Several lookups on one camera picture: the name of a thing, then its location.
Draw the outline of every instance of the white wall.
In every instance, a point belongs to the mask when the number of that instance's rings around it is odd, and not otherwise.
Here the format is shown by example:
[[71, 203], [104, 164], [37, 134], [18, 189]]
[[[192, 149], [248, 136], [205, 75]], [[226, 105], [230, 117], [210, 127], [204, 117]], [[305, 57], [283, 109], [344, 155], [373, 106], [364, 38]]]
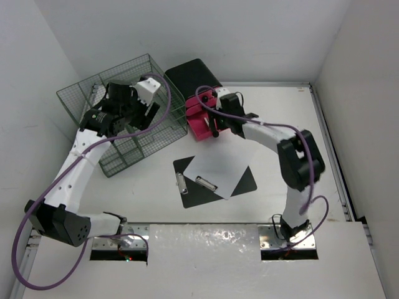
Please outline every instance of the white wall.
[[224, 81], [314, 80], [350, 0], [35, 0], [79, 75], [150, 53]]
[[399, 298], [399, 2], [353, 0], [317, 82], [389, 298]]
[[28, 199], [57, 174], [74, 125], [55, 92], [78, 81], [33, 0], [0, 9], [0, 298], [15, 276], [11, 245]]

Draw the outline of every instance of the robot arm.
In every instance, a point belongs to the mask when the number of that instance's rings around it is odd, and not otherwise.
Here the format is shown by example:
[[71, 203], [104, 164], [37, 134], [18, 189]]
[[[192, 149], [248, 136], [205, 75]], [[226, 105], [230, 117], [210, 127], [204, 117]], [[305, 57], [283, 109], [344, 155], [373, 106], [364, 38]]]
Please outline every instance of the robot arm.
[[[215, 109], [219, 112], [230, 115], [241, 116], [253, 120], [263, 121], [255, 114], [245, 114], [236, 94], [230, 93], [227, 88], [216, 89], [214, 95], [218, 98]], [[279, 157], [281, 174], [287, 184], [286, 207], [281, 217], [281, 234], [289, 239], [299, 231], [305, 229], [309, 220], [307, 214], [301, 214], [301, 207], [309, 198], [309, 162], [305, 156], [300, 157], [304, 148], [296, 133], [284, 127], [263, 126], [257, 123], [244, 122], [233, 118], [226, 118], [215, 113], [208, 113], [209, 127], [213, 136], [218, 136], [218, 130], [231, 129], [232, 133], [248, 140], [256, 141], [275, 152]], [[320, 179], [321, 173], [325, 170], [324, 161], [315, 143], [312, 134], [301, 131], [312, 156], [315, 182]]]
[[[125, 125], [140, 130], [148, 128], [159, 109], [152, 103], [160, 84], [148, 78], [134, 86], [110, 82], [103, 99], [87, 111], [76, 134], [74, 144], [57, 177], [92, 144], [118, 135]], [[101, 156], [111, 146], [104, 142], [90, 150], [45, 198], [30, 216], [35, 229], [52, 239], [79, 246], [86, 239], [115, 235], [126, 219], [111, 213], [79, 214], [79, 205], [89, 179]], [[31, 207], [29, 201], [25, 212]]]

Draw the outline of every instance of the wire mesh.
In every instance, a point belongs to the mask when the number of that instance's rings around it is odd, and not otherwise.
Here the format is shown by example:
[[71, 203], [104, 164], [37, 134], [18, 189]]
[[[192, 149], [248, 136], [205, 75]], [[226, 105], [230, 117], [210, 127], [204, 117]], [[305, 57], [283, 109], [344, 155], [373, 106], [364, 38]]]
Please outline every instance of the wire mesh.
[[[143, 74], [149, 72], [162, 75], [169, 83], [172, 97], [170, 113], [160, 125], [146, 134], [136, 138], [115, 140], [99, 162], [107, 177], [119, 173], [187, 134], [183, 96], [149, 54], [105, 70], [57, 92], [57, 96], [68, 114], [79, 125], [84, 113], [101, 100], [105, 93], [105, 86], [110, 80], [124, 80], [135, 84]], [[160, 109], [151, 124], [158, 121], [166, 110], [168, 97], [163, 84], [156, 93], [154, 101], [160, 105]], [[127, 125], [119, 135], [136, 131], [138, 130]]]

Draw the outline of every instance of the sheet of paper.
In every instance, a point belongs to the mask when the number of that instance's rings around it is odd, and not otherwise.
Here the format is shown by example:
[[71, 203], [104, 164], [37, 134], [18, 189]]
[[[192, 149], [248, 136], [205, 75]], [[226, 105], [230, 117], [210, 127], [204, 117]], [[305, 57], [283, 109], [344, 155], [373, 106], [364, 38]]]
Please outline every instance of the sheet of paper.
[[201, 142], [205, 147], [183, 174], [194, 182], [200, 176], [218, 187], [215, 191], [217, 195], [229, 199], [257, 150], [257, 145], [227, 132], [220, 134], [219, 138], [208, 138]]

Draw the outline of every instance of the metal clip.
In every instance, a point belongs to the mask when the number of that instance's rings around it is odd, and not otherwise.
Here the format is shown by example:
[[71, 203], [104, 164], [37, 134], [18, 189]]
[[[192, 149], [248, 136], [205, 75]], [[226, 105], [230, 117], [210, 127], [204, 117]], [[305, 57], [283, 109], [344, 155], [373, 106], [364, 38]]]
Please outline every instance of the metal clip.
[[200, 176], [197, 176], [195, 179], [197, 184], [200, 184], [201, 186], [204, 186], [205, 188], [215, 192], [217, 190], [217, 186], [215, 186], [214, 184], [208, 182], [207, 180], [201, 178]]
[[176, 173], [176, 179], [177, 179], [177, 186], [179, 187], [179, 191], [181, 194], [187, 194], [187, 185], [185, 181], [185, 177], [181, 173]]

